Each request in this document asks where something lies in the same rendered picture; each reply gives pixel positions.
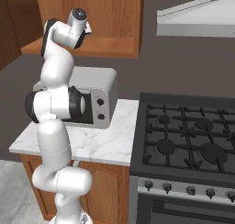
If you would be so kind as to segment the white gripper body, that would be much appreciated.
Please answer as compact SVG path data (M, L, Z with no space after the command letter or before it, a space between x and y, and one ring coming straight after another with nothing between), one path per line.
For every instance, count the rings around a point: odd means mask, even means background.
M85 35L87 36L90 36L92 33L92 30L88 21L85 22L84 31L85 31Z

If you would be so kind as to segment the grey toaster oven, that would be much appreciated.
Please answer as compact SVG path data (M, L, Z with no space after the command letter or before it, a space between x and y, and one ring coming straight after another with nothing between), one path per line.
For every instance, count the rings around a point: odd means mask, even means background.
M28 114L39 122L47 114L66 125L106 129L118 100L118 74L112 68L43 67L28 97Z

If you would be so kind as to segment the dark oven door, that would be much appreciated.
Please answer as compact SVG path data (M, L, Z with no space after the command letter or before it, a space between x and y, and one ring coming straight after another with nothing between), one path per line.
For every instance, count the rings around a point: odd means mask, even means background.
M223 218L235 218L235 204L217 205L210 202L193 201L182 198L138 194L136 224L151 224L154 208L171 209Z

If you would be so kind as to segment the open wooden wall cabinet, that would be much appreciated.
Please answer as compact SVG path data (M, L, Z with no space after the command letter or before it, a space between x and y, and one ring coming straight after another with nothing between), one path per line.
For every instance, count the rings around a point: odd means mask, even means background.
M72 9L87 14L92 34L73 55L137 58L140 54L143 0L38 0L42 21L68 19Z

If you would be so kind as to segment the wooden base cabinet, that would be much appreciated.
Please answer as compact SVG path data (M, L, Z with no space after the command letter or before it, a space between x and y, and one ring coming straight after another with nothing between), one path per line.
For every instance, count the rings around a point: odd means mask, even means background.
M40 156L20 155L28 180L42 164ZM129 167L99 162L79 162L93 176L89 193L81 197L84 210L95 224L129 224ZM50 221L56 214L54 193L44 192L31 183L43 218Z

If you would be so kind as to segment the grey range hood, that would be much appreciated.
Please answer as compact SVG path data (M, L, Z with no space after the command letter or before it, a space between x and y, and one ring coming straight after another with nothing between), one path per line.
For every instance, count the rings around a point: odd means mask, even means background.
M157 36L235 39L235 0L194 0L157 11Z

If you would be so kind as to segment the wooden wall cabinet door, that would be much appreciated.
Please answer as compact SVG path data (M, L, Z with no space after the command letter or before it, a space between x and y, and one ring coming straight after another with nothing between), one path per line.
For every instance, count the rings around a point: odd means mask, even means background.
M0 0L0 71L42 33L38 0Z

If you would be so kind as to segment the black gas stove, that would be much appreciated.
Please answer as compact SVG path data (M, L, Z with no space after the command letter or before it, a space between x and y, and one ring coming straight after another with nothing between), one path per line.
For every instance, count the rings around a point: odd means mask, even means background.
M145 181L152 181L148 191ZM162 185L171 184L166 193ZM186 188L193 186L194 196ZM209 198L206 190L213 188ZM138 194L229 205L235 192L235 98L140 94L129 170L129 224Z

